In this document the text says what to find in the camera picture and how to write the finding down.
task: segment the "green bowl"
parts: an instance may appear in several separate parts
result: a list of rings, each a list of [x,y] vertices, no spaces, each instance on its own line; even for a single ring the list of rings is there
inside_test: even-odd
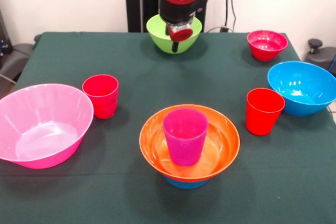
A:
[[[191,26],[193,29],[192,36],[189,39],[180,42],[177,52],[173,52],[172,51],[173,42],[170,39],[169,35],[165,34],[166,23],[161,19],[159,14],[151,17],[146,25],[147,30],[151,38],[153,39],[154,43],[162,51],[167,52],[168,54],[180,54],[182,52],[186,52],[188,48],[191,47],[191,45],[196,41],[202,30],[202,23],[198,18],[194,17]]]

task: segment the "white wall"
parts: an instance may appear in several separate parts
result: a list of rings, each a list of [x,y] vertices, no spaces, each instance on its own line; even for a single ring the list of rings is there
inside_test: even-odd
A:
[[[286,32],[303,56],[307,40],[336,46],[336,0],[234,0],[236,31]],[[43,31],[127,31],[125,0],[0,0],[13,43]],[[206,30],[222,25],[225,0],[209,0]]]
[[[317,37],[336,46],[336,0],[234,0],[236,31],[270,29],[288,34],[299,56],[307,53],[307,40]],[[233,16],[230,13],[232,27]],[[206,29],[224,24],[225,0],[210,0]]]
[[[0,0],[12,43],[44,31],[127,31],[125,0]]]

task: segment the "magenta cup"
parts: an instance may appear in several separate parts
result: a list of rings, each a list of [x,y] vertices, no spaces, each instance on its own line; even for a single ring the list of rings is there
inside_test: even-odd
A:
[[[198,110],[180,108],[168,113],[163,120],[163,130],[172,161],[181,166],[191,166],[200,160],[208,120]]]
[[[118,80],[108,74],[88,78],[82,86],[83,92],[93,104],[94,115],[107,119],[114,115],[118,103]]]

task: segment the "black knob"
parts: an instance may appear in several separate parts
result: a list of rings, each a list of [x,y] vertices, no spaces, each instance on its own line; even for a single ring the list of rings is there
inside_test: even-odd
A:
[[[322,40],[319,40],[319,39],[310,39],[308,40],[308,44],[310,48],[312,49],[318,49],[319,47],[322,47],[323,45]]]

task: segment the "orange bowl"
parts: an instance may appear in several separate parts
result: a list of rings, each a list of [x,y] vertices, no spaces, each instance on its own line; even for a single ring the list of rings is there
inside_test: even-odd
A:
[[[192,166],[176,165],[170,158],[163,132],[163,119],[172,110],[194,108],[208,119],[209,126],[200,160]],[[200,182],[224,171],[237,157],[239,134],[223,114],[201,105],[176,105],[152,115],[141,129],[140,150],[147,162],[164,176],[181,182]]]

